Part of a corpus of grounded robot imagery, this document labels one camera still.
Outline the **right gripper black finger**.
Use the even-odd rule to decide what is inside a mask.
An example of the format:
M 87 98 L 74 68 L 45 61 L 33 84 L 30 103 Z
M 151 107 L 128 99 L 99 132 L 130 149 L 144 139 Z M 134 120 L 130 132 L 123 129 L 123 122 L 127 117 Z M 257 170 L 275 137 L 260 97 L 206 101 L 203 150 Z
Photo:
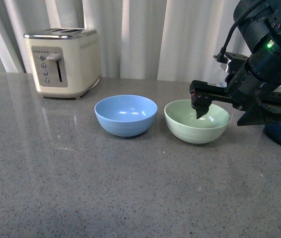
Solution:
M 208 85 L 207 82 L 193 80 L 190 85 L 191 106 L 199 119 L 209 111 L 212 101 L 230 103 L 227 87 Z
M 238 120 L 238 126 L 281 123 L 281 92 L 273 92 L 253 104 Z

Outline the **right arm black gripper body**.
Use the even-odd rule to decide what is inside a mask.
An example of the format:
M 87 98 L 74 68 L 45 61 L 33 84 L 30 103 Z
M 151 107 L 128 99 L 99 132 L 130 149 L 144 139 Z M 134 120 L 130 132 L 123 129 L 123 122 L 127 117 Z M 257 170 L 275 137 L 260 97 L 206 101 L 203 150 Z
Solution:
M 226 52 L 229 75 L 227 91 L 234 108 L 247 111 L 252 106 L 281 107 L 281 96 L 274 92 L 281 85 L 281 54 L 258 51 L 249 58 Z

